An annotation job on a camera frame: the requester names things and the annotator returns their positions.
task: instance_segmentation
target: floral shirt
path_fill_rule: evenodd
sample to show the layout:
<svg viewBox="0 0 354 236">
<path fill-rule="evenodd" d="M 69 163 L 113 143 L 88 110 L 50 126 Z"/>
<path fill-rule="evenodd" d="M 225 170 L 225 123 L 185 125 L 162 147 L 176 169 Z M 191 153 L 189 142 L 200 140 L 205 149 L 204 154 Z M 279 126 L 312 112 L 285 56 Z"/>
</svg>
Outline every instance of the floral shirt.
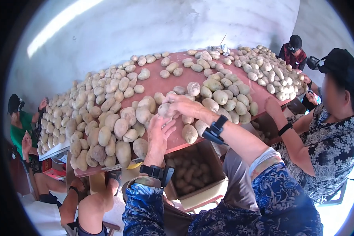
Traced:
<svg viewBox="0 0 354 236">
<path fill-rule="evenodd" d="M 214 209 L 192 215 L 188 235 L 322 235 L 313 201 L 280 162 L 252 181 L 261 215 L 223 200 Z M 122 215 L 124 235 L 165 235 L 161 188 L 134 183 Z"/>
<path fill-rule="evenodd" d="M 288 117 L 294 123 L 303 115 Z M 315 176 L 308 175 L 291 162 L 283 142 L 272 147 L 280 153 L 289 172 L 313 201 L 323 203 L 327 196 L 338 191 L 354 167 L 354 116 L 336 123 L 324 123 L 330 116 L 323 104 L 313 111 L 310 129 L 300 135 L 309 147 Z"/>
</svg>

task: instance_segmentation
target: white table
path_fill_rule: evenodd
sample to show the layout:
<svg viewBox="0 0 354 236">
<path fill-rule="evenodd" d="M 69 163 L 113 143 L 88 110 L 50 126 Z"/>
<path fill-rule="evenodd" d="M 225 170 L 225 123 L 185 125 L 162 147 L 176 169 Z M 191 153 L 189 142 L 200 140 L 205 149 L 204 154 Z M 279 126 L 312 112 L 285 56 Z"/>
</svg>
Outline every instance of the white table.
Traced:
<svg viewBox="0 0 354 236">
<path fill-rule="evenodd" d="M 51 158 L 53 156 L 56 156 L 64 151 L 67 151 L 69 149 L 69 142 L 66 140 L 63 144 L 58 144 L 52 149 L 50 149 L 47 153 L 40 155 L 38 160 L 43 161 L 48 158 Z"/>
</svg>

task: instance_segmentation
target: yellow object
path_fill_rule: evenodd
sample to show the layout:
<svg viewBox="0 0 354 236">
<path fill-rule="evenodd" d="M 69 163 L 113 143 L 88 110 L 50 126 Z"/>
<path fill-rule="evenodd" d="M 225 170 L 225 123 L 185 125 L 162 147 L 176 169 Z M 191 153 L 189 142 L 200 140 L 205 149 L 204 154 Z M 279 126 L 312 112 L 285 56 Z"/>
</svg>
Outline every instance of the yellow object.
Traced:
<svg viewBox="0 0 354 236">
<path fill-rule="evenodd" d="M 129 165 L 129 166 L 127 167 L 127 169 L 128 169 L 128 170 L 135 169 L 135 168 L 137 168 L 138 166 L 140 166 L 141 164 L 143 164 L 143 162 Z"/>
</svg>

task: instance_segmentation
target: blue floral sleeve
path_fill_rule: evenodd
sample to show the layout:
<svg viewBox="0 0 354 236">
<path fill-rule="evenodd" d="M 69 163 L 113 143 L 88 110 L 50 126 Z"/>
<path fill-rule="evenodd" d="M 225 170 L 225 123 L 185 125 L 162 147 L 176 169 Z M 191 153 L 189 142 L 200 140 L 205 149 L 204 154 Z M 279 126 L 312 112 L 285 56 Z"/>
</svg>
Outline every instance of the blue floral sleeve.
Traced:
<svg viewBox="0 0 354 236">
<path fill-rule="evenodd" d="M 163 190 L 134 183 L 126 195 L 123 235 L 165 235 Z"/>
<path fill-rule="evenodd" d="M 257 205 L 265 221 L 265 228 L 273 231 L 270 222 L 288 234 L 320 235 L 323 225 L 320 215 L 302 187 L 290 175 L 284 163 L 267 168 L 252 182 Z"/>
</svg>

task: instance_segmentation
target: green shirt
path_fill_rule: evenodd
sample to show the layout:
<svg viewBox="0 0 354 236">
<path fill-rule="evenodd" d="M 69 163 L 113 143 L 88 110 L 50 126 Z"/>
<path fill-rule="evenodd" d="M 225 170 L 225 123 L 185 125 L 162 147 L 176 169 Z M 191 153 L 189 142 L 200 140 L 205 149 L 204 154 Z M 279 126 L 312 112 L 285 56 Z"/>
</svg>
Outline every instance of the green shirt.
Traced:
<svg viewBox="0 0 354 236">
<path fill-rule="evenodd" d="M 22 129 L 20 129 L 19 127 L 16 127 L 12 124 L 10 125 L 10 138 L 12 139 L 13 144 L 17 147 L 17 151 L 19 152 L 19 154 L 21 155 L 22 158 L 23 158 L 23 156 L 22 156 L 21 142 L 25 136 L 26 130 L 28 131 L 28 133 L 32 137 L 32 146 L 34 148 L 37 147 L 38 141 L 33 135 L 32 119 L 33 119 L 32 114 L 29 114 L 24 111 L 20 111 L 19 112 L 19 120 L 22 124 Z"/>
</svg>

